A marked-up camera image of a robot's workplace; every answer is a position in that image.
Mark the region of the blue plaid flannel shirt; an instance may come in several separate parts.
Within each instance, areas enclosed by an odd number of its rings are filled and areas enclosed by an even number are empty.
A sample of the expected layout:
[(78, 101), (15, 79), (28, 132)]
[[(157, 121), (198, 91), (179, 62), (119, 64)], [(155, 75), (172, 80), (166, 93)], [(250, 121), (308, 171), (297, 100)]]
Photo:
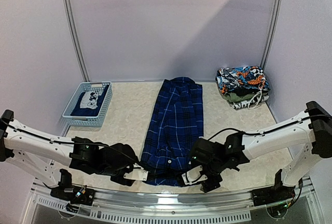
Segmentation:
[(164, 80), (141, 154), (141, 165), (149, 172), (145, 183), (182, 186), (182, 174), (192, 168), (192, 146), (203, 135), (202, 86), (188, 77)]

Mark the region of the navy cartoon print t-shirt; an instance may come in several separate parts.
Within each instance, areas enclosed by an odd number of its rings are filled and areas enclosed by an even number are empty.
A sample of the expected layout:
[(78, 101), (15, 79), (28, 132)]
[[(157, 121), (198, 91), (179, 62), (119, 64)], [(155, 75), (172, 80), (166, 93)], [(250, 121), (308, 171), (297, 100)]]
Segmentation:
[(71, 112), (71, 116), (95, 117), (99, 114), (105, 98), (105, 90), (83, 92)]

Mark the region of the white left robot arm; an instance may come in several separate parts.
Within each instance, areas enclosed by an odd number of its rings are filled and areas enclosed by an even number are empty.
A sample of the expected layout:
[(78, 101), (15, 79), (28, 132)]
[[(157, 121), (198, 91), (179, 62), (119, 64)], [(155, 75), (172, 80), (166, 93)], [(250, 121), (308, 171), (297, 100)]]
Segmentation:
[(76, 187), (67, 180), (60, 181), (62, 172), (46, 159), (88, 175), (108, 176), (125, 186), (132, 186), (136, 180), (146, 181), (149, 174), (127, 144), (107, 145), (41, 132), (15, 119), (12, 110), (5, 110), (1, 115), (1, 161), (22, 168), (47, 186), (57, 186), (61, 196), (73, 200)]

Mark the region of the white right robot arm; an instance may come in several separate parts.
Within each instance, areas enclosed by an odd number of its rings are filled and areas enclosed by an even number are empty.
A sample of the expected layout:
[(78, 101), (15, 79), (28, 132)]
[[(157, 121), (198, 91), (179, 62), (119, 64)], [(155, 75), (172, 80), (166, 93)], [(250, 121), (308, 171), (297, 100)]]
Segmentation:
[(331, 158), (331, 115), (317, 102), (292, 118), (265, 129), (245, 132), (234, 129), (224, 143), (198, 138), (189, 153), (192, 169), (178, 176), (181, 186), (201, 184), (203, 192), (220, 187), (221, 173), (238, 170), (241, 164), (265, 154), (303, 145), (301, 152), (275, 174), (268, 190), (272, 201), (292, 191), (298, 181), (322, 159)]

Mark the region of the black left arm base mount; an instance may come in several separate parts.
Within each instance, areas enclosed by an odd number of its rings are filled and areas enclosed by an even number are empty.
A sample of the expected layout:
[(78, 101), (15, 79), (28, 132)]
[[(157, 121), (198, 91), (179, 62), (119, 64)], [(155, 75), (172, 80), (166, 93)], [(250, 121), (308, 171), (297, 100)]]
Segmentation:
[(57, 187), (51, 189), (50, 195), (53, 198), (68, 201), (70, 204), (92, 206), (95, 190), (86, 185), (74, 186), (71, 173), (60, 169), (60, 181)]

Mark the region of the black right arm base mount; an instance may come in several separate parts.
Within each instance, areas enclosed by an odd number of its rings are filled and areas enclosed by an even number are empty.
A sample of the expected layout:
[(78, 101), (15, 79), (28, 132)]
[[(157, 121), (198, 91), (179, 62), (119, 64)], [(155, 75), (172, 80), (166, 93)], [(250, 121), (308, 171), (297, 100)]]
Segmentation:
[(278, 172), (275, 174), (273, 186), (259, 188), (251, 191), (251, 196), (254, 206), (272, 204), (276, 202), (285, 201), (291, 198), (291, 201), (289, 203), (283, 205), (283, 208), (286, 209), (290, 208), (298, 201), (302, 192), (303, 179), (301, 178), (298, 181), (298, 186), (300, 191), (298, 193), (298, 196), (295, 197), (296, 196), (295, 186), (287, 187), (283, 185), (281, 175), (282, 175), (282, 169), (278, 170)]

